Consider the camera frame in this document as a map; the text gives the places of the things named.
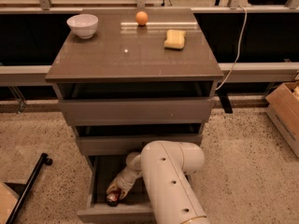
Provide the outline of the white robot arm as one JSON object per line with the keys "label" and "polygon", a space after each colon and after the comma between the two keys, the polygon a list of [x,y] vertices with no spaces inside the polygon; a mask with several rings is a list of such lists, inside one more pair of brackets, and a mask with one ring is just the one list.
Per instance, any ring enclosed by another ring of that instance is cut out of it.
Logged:
{"label": "white robot arm", "polygon": [[106,203],[118,204],[142,178],[157,224],[210,224],[187,180],[204,162],[204,152],[194,143],[150,142],[127,156],[125,168],[106,190]]}

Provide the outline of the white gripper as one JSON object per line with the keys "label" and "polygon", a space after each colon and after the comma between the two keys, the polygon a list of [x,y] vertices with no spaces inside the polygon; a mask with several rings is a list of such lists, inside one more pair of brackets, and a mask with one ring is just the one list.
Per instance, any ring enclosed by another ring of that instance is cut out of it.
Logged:
{"label": "white gripper", "polygon": [[136,180],[142,176],[140,170],[133,170],[125,167],[113,180],[107,188],[106,194],[119,197],[123,200],[131,191]]}

